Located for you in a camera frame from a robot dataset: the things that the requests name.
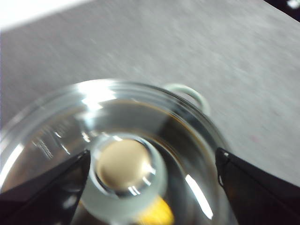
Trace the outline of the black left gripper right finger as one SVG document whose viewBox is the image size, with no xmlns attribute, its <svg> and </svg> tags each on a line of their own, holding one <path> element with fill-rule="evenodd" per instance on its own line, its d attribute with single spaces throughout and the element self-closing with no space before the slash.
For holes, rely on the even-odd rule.
<svg viewBox="0 0 300 225">
<path fill-rule="evenodd" d="M 300 188 L 218 148 L 217 178 L 240 225 L 298 225 Z"/>
</svg>

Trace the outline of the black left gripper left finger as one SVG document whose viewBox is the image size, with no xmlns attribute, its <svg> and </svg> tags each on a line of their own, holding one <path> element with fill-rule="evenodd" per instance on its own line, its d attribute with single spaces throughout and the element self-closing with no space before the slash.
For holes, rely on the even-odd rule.
<svg viewBox="0 0 300 225">
<path fill-rule="evenodd" d="M 69 225 L 83 194 L 90 169 L 90 151 L 0 195 L 2 225 Z"/>
</svg>

